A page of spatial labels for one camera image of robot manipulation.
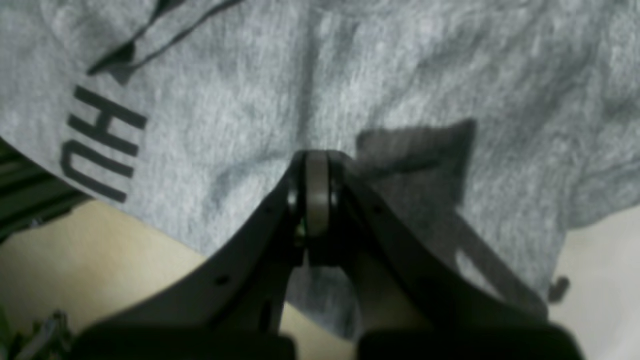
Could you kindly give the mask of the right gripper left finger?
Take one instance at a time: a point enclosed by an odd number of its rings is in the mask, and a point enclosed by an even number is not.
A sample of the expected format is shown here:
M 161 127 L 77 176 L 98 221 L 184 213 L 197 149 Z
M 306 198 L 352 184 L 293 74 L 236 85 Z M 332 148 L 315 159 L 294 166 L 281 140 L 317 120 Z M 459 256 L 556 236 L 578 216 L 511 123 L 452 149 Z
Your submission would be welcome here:
M 279 335 L 294 268 L 330 265 L 330 153 L 298 152 L 229 242 L 176 284 L 85 330 L 74 360 L 295 360 Z

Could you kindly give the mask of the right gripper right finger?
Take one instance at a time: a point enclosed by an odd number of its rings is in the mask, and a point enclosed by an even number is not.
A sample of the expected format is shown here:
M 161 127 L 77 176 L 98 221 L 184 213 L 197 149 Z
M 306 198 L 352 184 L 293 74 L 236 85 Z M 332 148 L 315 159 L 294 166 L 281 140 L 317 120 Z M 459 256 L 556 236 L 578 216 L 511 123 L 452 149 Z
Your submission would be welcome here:
M 582 360 L 563 328 L 495 299 L 437 259 L 342 152 L 327 154 L 327 257 L 355 287 L 359 360 Z

